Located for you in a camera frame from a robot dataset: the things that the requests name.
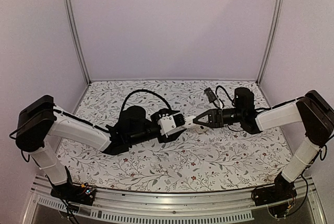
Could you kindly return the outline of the floral patterned mat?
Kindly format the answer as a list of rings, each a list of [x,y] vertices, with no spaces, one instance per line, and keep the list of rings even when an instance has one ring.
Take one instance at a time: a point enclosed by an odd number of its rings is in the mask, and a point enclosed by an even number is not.
[[[123,103],[143,107],[148,115],[167,103],[187,116],[212,108],[204,89],[246,87],[255,95],[257,108],[267,107],[258,86],[250,81],[105,81],[90,85],[76,115],[95,125],[114,125]],[[225,106],[230,100],[222,89]],[[139,144],[128,152],[109,156],[64,139],[57,157],[76,183],[144,192],[203,192],[260,186],[273,182],[292,154],[279,128],[257,135],[238,124],[197,133],[185,131],[176,141]]]

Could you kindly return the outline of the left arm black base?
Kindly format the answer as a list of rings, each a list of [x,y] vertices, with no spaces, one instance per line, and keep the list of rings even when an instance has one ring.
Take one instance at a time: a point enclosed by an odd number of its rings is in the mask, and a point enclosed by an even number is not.
[[[51,195],[53,197],[82,205],[93,205],[96,195],[96,187],[93,185],[89,185],[88,183],[76,185],[72,182],[71,176],[68,175],[65,183],[60,185],[51,183],[51,186]]]

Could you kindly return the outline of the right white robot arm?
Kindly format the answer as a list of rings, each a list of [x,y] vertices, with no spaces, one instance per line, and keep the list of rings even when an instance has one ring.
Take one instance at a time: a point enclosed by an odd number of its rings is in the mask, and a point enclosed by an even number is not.
[[[333,138],[333,107],[316,90],[273,107],[258,109],[253,92],[239,87],[234,90],[231,108],[207,110],[193,122],[209,128],[239,123],[241,129],[251,135],[274,128],[291,130],[296,127],[294,136],[304,139],[296,144],[291,160],[275,178],[277,184],[270,190],[274,201],[281,201],[289,194],[289,184],[312,165],[320,150]]]

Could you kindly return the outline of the left aluminium frame post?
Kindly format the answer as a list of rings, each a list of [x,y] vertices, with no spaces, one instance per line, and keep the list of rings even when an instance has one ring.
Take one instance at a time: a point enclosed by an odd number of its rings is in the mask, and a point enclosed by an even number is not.
[[[81,69],[84,81],[87,85],[91,84],[91,78],[88,72],[87,64],[84,58],[84,54],[82,51],[81,43],[80,43],[80,38],[79,38],[79,33],[77,30],[77,25],[75,22],[75,15],[74,15],[74,10],[73,10],[73,5],[71,0],[63,0],[64,1],[64,6],[65,6],[65,12],[69,24],[69,29],[70,29],[70,34],[73,40],[73,45],[75,48],[76,56],[78,59],[79,67]]]

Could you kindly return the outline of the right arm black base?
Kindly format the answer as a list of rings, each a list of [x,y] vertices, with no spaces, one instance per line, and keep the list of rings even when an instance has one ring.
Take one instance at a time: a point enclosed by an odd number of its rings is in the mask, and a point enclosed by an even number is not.
[[[295,203],[297,192],[293,182],[288,182],[280,172],[274,179],[274,185],[256,187],[251,198],[256,206],[273,204],[269,213],[276,218],[287,215]]]

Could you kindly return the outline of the aluminium frame post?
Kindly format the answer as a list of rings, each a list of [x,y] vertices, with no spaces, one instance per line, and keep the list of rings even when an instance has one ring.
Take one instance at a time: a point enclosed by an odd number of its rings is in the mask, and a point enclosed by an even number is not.
[[[274,10],[273,10],[273,15],[272,15],[272,20],[271,20],[271,26],[270,26],[270,30],[269,30],[265,50],[264,50],[263,59],[261,61],[259,73],[257,75],[257,80],[256,80],[258,86],[261,86],[261,84],[264,80],[264,75],[265,75],[265,72],[266,72],[266,68],[267,68],[268,63],[269,63],[272,47],[273,47],[273,44],[274,44],[274,41],[275,41],[277,27],[278,27],[278,24],[279,24],[282,4],[283,4],[283,0],[275,0]]]
[[[64,6],[65,6],[65,12],[69,24],[69,29],[70,29],[70,34],[73,40],[73,45],[75,48],[76,56],[78,59],[79,67],[81,69],[84,81],[87,85],[91,84],[91,78],[88,72],[87,64],[84,58],[84,54],[82,51],[81,43],[80,43],[80,38],[79,38],[79,33],[77,30],[77,25],[75,22],[75,15],[74,15],[74,10],[73,10],[73,5],[71,0],[63,0],[64,1]]]

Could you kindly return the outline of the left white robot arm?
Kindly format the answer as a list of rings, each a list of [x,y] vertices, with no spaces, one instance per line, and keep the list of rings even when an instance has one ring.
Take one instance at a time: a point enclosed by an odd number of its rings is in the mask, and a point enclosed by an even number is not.
[[[72,200],[78,190],[69,182],[65,166],[46,144],[48,135],[70,139],[115,156],[151,139],[174,141],[175,133],[184,124],[185,117],[180,111],[162,109],[147,119],[144,108],[131,106],[120,113],[114,126],[102,128],[64,111],[54,104],[52,96],[44,95],[19,113],[17,128],[9,137],[33,158],[57,186],[57,191],[66,200]]]

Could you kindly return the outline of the right aluminium frame post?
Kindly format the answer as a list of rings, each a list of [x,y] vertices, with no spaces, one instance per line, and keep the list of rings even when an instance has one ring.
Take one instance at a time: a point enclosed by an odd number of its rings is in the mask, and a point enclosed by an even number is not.
[[[261,86],[261,84],[264,80],[264,75],[265,75],[265,72],[266,72],[266,68],[267,68],[268,63],[269,63],[272,47],[273,47],[273,44],[274,44],[274,41],[275,41],[277,27],[278,27],[278,24],[279,24],[282,4],[283,4],[283,0],[275,0],[274,10],[273,10],[273,15],[272,15],[272,20],[271,20],[271,26],[270,26],[270,30],[269,30],[265,50],[264,50],[263,59],[261,61],[259,73],[257,75],[257,80],[256,80],[258,86]]]

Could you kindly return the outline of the white earbud charging case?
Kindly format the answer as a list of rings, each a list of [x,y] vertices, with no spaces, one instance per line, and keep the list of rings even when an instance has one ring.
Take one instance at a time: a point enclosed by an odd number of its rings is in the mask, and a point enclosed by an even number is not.
[[[196,124],[194,123],[194,119],[196,118],[196,116],[188,116],[185,118],[185,126],[187,127],[193,127]]]

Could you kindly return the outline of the white earbud on mat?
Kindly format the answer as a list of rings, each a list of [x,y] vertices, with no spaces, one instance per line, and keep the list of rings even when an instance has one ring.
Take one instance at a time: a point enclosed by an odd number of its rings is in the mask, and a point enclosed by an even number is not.
[[[197,133],[201,134],[201,133],[204,133],[206,131],[206,128],[204,126],[200,126],[200,127],[197,128],[196,131],[197,131]]]

